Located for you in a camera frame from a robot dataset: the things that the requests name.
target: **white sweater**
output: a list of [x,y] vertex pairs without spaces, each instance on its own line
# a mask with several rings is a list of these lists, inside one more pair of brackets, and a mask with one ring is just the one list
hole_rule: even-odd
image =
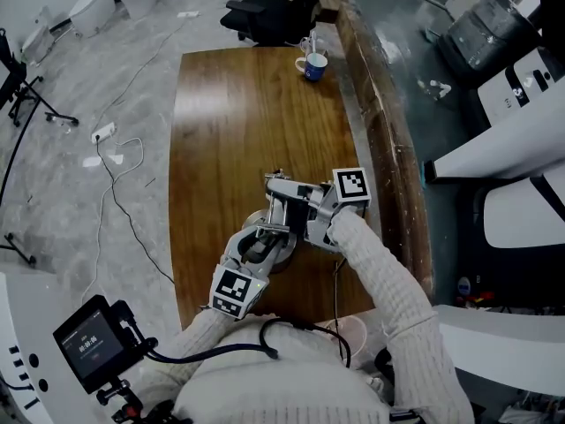
[[[472,423],[471,405],[443,346],[436,313],[414,277],[348,209],[334,218],[328,235],[383,316],[395,370],[395,407],[415,410],[426,424]],[[266,319],[248,316],[234,323],[208,309],[160,352],[180,358],[217,345],[257,344]],[[232,352],[181,366],[146,360],[132,389],[146,411],[175,398],[174,414],[196,424],[389,422],[388,405],[359,373],[343,365],[326,338],[275,324],[266,340],[279,351],[279,360],[261,352]]]

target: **knit sleeve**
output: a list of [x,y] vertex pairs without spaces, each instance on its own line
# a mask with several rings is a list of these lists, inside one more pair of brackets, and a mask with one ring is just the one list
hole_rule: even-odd
[[[156,349],[170,358],[183,358],[215,347],[227,333],[233,317],[214,309],[205,309],[194,317],[188,328],[167,344]],[[160,402],[176,399],[186,382],[192,377],[199,363],[163,364],[145,359],[139,364],[132,390],[141,399],[144,412],[148,413]]]
[[472,423],[473,414],[441,339],[437,314],[411,273],[365,221],[344,209],[328,236],[339,246],[383,316],[395,370],[395,406],[426,423]]

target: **power strip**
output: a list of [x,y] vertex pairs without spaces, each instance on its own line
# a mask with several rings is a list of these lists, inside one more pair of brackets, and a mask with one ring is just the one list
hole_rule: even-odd
[[116,131],[116,125],[114,123],[109,123],[105,125],[102,129],[97,130],[92,134],[92,144],[95,145],[96,142],[100,143],[107,138],[111,137]]

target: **small screen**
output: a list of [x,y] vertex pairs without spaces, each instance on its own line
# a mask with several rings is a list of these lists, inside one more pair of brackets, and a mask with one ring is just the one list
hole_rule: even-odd
[[85,319],[63,340],[61,346],[82,379],[124,349],[100,311]]

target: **wooden desk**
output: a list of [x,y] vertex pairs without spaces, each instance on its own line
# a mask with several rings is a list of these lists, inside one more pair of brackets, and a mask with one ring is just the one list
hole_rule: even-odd
[[[266,208],[264,175],[283,168],[319,183],[333,168],[358,166],[331,70],[312,84],[294,67],[299,49],[226,49],[183,55],[170,138],[169,225],[183,328],[208,303],[212,274],[229,238]],[[333,317],[336,260],[306,243],[270,277],[255,314],[310,322]],[[339,315],[373,307],[355,272],[338,281]]]

